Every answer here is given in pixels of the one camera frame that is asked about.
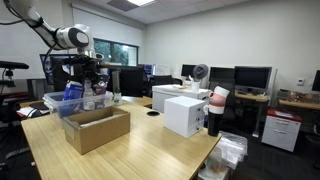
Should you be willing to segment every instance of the air vent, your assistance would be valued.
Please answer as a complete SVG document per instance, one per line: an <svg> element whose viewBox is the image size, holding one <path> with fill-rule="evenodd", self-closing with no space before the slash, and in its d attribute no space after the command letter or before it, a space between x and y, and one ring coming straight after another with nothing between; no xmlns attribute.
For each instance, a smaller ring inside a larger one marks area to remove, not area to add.
<svg viewBox="0 0 320 180"><path fill-rule="evenodd" d="M122 11L130 11L132 9L135 9L139 6L127 1L127 0L112 0L110 2L107 3L108 5L120 9Z"/></svg>

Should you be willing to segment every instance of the ceiling light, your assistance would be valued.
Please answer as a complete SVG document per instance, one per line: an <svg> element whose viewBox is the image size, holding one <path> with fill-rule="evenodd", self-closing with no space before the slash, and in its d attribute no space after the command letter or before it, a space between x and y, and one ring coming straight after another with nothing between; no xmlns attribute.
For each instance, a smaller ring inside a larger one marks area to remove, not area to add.
<svg viewBox="0 0 320 180"><path fill-rule="evenodd" d="M155 0L128 0L128 1L138 6L146 6L156 2Z"/></svg>

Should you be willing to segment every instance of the filing cabinet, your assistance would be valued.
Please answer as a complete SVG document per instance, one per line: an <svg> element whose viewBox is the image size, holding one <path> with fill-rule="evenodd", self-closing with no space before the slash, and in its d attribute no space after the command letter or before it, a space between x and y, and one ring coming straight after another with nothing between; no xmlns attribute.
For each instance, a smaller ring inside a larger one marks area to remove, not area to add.
<svg viewBox="0 0 320 180"><path fill-rule="evenodd" d="M185 96L169 98L164 103L164 127L189 138L203 129L206 102Z"/></svg>
<svg viewBox="0 0 320 180"><path fill-rule="evenodd" d="M269 108L262 142L293 152L301 121L297 115Z"/></svg>

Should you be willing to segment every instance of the papers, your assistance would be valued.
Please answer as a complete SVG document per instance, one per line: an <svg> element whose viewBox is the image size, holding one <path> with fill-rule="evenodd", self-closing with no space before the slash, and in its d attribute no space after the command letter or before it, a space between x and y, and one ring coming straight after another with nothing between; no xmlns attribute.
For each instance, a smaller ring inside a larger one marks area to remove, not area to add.
<svg viewBox="0 0 320 180"><path fill-rule="evenodd" d="M32 107L25 107L25 108L21 108L20 110L18 110L17 111L18 113L20 113L20 114L23 114L23 115L25 115L25 116L28 116L28 117L31 117L32 116L32 114L34 113L34 112L36 112L36 110L34 109L34 108L32 108ZM45 113L48 113L48 112L50 112L49 110L40 110L40 112L41 112L41 114L45 114Z"/></svg>
<svg viewBox="0 0 320 180"><path fill-rule="evenodd" d="M276 115L281 116L281 117L288 117L288 118L293 118L292 114L290 113L284 113L280 111L275 111Z"/></svg>

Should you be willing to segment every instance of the white cylinder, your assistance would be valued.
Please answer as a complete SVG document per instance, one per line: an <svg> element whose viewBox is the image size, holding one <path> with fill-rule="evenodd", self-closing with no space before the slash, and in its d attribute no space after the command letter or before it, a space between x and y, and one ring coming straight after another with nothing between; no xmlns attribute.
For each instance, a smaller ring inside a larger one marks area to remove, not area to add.
<svg viewBox="0 0 320 180"><path fill-rule="evenodd" d="M192 92L195 92L195 93L197 93L197 92L199 92L199 88L200 88L200 82L192 82L191 83L191 91Z"/></svg>

